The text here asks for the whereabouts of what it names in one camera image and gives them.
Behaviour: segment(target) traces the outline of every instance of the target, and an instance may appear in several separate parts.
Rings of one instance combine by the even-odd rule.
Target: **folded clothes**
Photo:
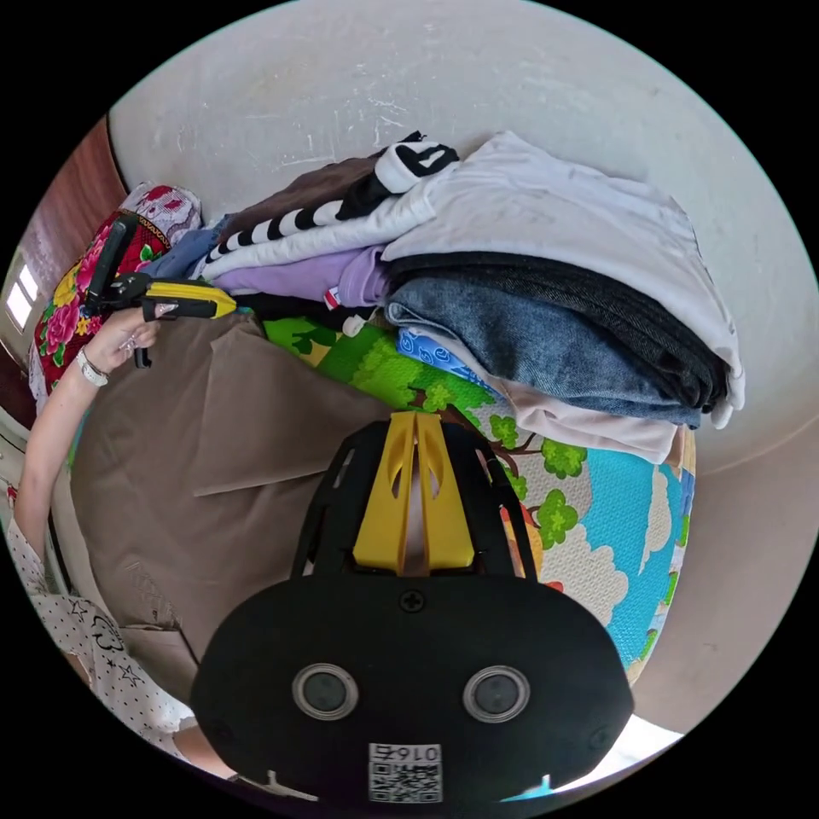
[[[434,216],[424,183],[439,181],[457,161],[458,154],[438,142],[397,142],[343,199],[233,234],[196,265],[195,274],[210,282],[238,267],[298,262],[392,241]]]
[[[420,131],[414,131],[401,142],[421,142],[423,139]],[[220,231],[217,244],[227,241],[233,234],[241,233],[243,230],[253,230],[257,224],[271,219],[281,219],[290,211],[319,207],[343,199],[344,194],[354,183],[372,173],[376,161],[386,150],[387,148],[382,148],[363,159],[351,157],[301,174],[286,188],[230,216]]]
[[[321,327],[343,332],[348,319],[367,321],[373,307],[336,307],[332,310],[323,301],[298,299],[295,296],[274,296],[270,293],[249,293],[234,297],[237,306],[251,311],[260,322],[274,322],[283,318],[306,318]]]
[[[421,276],[476,282],[567,307],[605,329],[683,406],[711,412],[725,398],[727,365],[659,302],[574,264],[512,253],[436,253],[392,262],[392,286]]]
[[[146,264],[142,271],[153,279],[189,279],[196,263],[218,244],[219,231],[228,218],[225,216],[215,227],[184,233],[167,253]]]
[[[386,262],[431,253],[513,253],[593,270],[656,299],[729,366],[724,427],[745,403],[736,328],[688,216],[645,183],[558,160],[498,134],[429,192],[436,218],[390,244]]]
[[[461,341],[486,372],[575,407],[697,428],[700,412],[658,389],[606,331],[564,307],[441,278],[414,278],[386,317]]]
[[[211,284],[232,294],[273,293],[298,296],[344,307],[379,305],[387,279],[381,263],[383,245],[330,253],[291,264],[229,270]]]
[[[572,407],[534,387],[496,378],[481,368],[460,341],[446,339],[426,328],[401,328],[396,349],[416,361],[484,386],[509,404],[520,429],[561,444],[624,452],[659,464],[668,461],[685,430],[669,421]]]
[[[459,378],[482,386],[488,392],[503,398],[498,390],[476,374],[474,368],[468,367],[464,363],[464,356],[459,356],[452,349],[455,347],[459,347],[459,351],[466,351],[466,348],[457,341],[452,340],[450,344],[445,344],[432,338],[432,334],[424,335],[422,328],[401,328],[398,331],[395,344],[395,349],[402,356],[414,358],[416,361],[429,364],[431,367],[443,370],[445,373],[457,375]]]

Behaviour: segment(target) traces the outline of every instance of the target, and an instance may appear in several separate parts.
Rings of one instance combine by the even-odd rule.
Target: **brown sheet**
[[[343,438],[390,410],[273,346],[249,317],[169,322],[151,358],[100,390],[72,496],[129,649],[185,701],[219,623],[288,575]]]

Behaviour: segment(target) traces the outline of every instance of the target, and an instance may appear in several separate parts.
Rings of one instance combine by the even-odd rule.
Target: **polka dot shirt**
[[[58,648],[77,657],[91,690],[143,739],[185,759],[173,734],[193,724],[191,710],[156,685],[129,655],[116,624],[81,597],[53,595],[45,583],[43,562],[12,520],[6,536],[20,579]]]

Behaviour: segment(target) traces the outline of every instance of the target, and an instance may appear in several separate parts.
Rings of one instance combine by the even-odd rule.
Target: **lavender shirt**
[[[322,301],[324,294],[338,288],[343,307],[380,305],[387,293],[383,245],[330,253],[291,264],[240,267],[228,270],[211,284],[234,295],[271,293]]]

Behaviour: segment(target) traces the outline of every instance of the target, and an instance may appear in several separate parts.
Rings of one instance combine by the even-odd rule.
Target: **person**
[[[158,313],[172,309],[159,305]],[[26,445],[26,458],[7,539],[39,618],[72,668],[125,725],[154,746],[221,778],[233,771],[213,751],[187,706],[157,686],[129,656],[118,626],[93,603],[54,595],[45,583],[45,533],[52,491],[78,427],[101,383],[150,347],[158,322],[139,309],[111,316],[49,396]]]

